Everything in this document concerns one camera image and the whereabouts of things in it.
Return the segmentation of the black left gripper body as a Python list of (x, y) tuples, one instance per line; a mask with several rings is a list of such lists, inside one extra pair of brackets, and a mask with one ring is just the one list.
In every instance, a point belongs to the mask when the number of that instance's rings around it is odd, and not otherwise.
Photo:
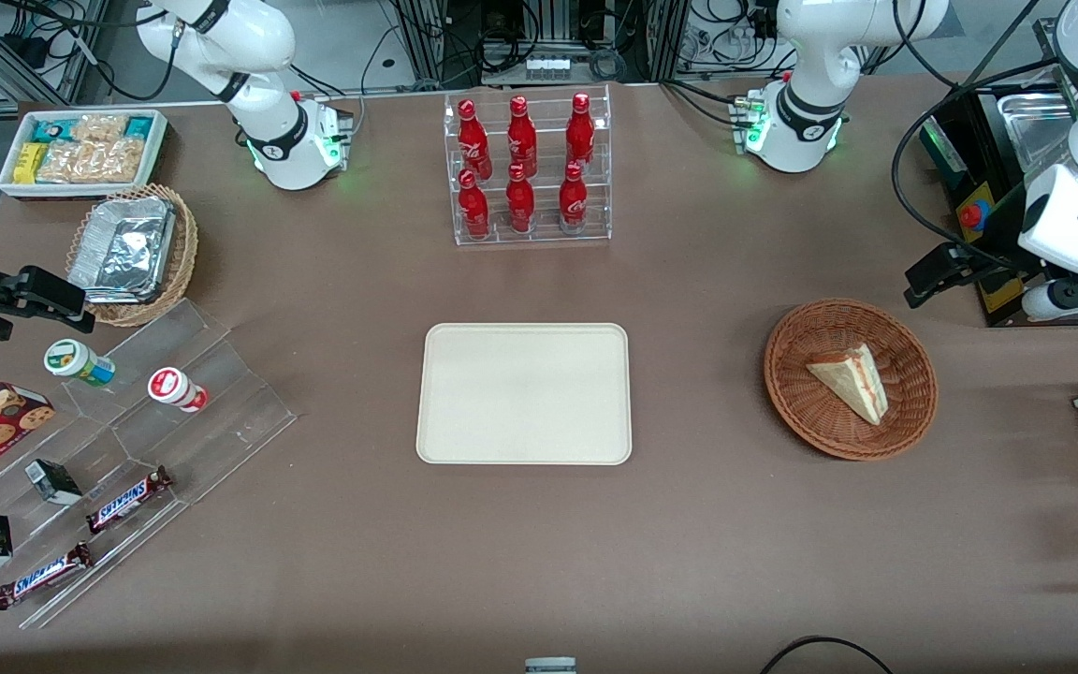
[(955, 286), (1027, 281), (1041, 270), (1040, 258), (1018, 246), (955, 247)]

